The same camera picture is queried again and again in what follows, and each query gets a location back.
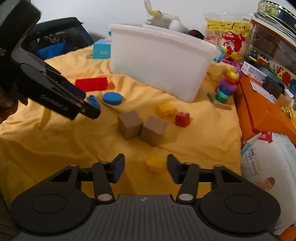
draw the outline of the baby picture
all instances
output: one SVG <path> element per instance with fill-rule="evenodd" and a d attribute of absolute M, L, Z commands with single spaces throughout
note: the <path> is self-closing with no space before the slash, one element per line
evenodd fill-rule
<path fill-rule="evenodd" d="M 263 189 L 264 191 L 269 191 L 273 188 L 273 186 L 275 185 L 276 181 L 273 177 L 269 177 L 267 179 L 265 179 L 264 182 L 254 182 L 254 184 Z"/>

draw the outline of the wooden base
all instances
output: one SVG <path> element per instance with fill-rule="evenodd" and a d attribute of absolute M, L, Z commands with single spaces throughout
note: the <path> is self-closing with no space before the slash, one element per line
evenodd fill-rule
<path fill-rule="evenodd" d="M 213 103 L 213 105 L 216 107 L 216 108 L 219 108 L 219 109 L 223 109 L 223 110 L 231 110 L 231 105 L 229 104 L 223 104 L 221 102 L 219 102 L 218 100 L 216 100 L 216 93 L 208 93 L 207 96 L 209 97 L 209 99 L 211 100 L 211 102 Z"/>

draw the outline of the purple ring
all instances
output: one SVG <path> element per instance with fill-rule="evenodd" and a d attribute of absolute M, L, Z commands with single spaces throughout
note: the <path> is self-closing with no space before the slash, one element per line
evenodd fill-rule
<path fill-rule="evenodd" d="M 229 84 L 225 78 L 222 78 L 220 80 L 220 85 L 222 85 L 225 89 L 228 91 L 231 91 L 234 93 L 237 90 L 237 85 L 236 84 Z"/>

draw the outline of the screw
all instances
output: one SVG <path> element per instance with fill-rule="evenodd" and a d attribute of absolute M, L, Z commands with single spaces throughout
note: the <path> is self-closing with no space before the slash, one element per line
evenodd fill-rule
<path fill-rule="evenodd" d="M 112 199 L 112 196 L 108 193 L 103 193 L 98 196 L 98 200 L 103 202 L 110 201 L 111 199 Z"/>
<path fill-rule="evenodd" d="M 183 194 L 179 195 L 179 199 L 182 201 L 191 201 L 193 199 L 193 196 L 188 193 L 183 193 Z"/>

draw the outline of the orange ring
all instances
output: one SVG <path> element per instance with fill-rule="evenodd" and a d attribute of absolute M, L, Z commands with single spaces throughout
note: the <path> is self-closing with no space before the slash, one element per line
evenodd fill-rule
<path fill-rule="evenodd" d="M 228 75 L 225 76 L 225 79 L 229 84 L 236 85 L 237 83 L 237 80 L 230 78 Z"/>

